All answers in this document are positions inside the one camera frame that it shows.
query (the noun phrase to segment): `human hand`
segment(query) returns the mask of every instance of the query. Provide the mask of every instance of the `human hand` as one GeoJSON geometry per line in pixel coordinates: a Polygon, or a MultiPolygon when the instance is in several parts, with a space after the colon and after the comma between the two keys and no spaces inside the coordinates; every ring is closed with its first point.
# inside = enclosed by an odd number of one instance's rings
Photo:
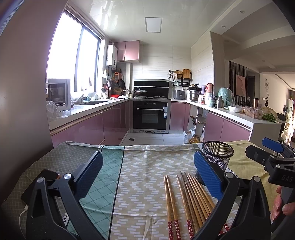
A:
{"type": "MultiPolygon", "coordinates": [[[[273,208],[271,210],[272,221],[274,221],[278,217],[278,215],[281,213],[281,206],[283,204],[283,201],[281,199],[282,186],[279,186],[276,192],[279,193],[279,195],[276,196],[273,202],[273,208]]],[[[292,215],[295,212],[295,202],[285,204],[282,208],[282,211],[283,211],[283,214],[285,215],[292,215]]]]}

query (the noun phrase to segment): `patterned tablecloth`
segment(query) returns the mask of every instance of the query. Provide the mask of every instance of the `patterned tablecloth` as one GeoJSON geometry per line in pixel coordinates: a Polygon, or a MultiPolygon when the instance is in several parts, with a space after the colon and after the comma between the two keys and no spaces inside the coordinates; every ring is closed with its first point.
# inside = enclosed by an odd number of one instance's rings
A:
{"type": "MultiPolygon", "coordinates": [[[[265,191],[272,205],[275,186],[267,183],[268,174],[258,163],[247,159],[247,141],[229,143],[235,151],[226,171],[250,179],[261,177],[265,191]]],[[[137,145],[137,146],[93,146],[66,142],[35,162],[21,176],[13,192],[2,204],[3,211],[18,227],[18,216],[24,208],[20,195],[30,182],[46,168],[61,175],[74,170],[100,149],[104,164],[87,196],[80,204],[95,227],[106,239],[168,239],[166,196],[163,176],[167,174],[176,199],[176,209],[182,239],[189,239],[184,207],[176,175],[180,171],[194,175],[195,151],[201,144],[188,145],[137,145]]],[[[75,233],[70,217],[57,199],[67,229],[75,233]]],[[[238,209],[239,197],[227,219],[231,226],[238,209]]],[[[21,218],[25,231],[26,213],[21,218]]]]}

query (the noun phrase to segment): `window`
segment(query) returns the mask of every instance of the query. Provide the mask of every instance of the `window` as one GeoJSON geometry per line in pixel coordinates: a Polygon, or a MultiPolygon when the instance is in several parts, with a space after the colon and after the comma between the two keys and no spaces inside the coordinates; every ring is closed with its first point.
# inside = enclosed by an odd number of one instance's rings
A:
{"type": "Polygon", "coordinates": [[[96,92],[100,38],[64,12],[52,40],[46,78],[71,80],[71,94],[96,92]]]}

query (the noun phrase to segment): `black mesh pen holder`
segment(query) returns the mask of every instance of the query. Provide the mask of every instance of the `black mesh pen holder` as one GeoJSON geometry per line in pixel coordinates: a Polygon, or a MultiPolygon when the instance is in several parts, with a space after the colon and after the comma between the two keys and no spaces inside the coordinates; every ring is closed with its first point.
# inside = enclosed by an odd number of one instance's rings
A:
{"type": "MultiPolygon", "coordinates": [[[[204,155],[208,158],[208,160],[212,163],[217,163],[223,171],[226,170],[228,162],[234,154],[234,150],[231,146],[219,141],[205,142],[202,145],[202,149],[204,155]]],[[[196,178],[199,181],[199,183],[205,185],[203,179],[198,173],[198,169],[196,172],[196,178]]]]}

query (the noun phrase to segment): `recessed ceiling light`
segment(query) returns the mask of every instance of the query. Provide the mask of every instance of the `recessed ceiling light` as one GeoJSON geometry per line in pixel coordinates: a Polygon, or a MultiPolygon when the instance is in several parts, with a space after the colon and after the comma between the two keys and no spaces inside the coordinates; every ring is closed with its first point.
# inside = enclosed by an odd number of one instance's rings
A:
{"type": "Polygon", "coordinates": [[[147,33],[160,33],[161,25],[161,17],[145,17],[145,28],[147,33]]]}

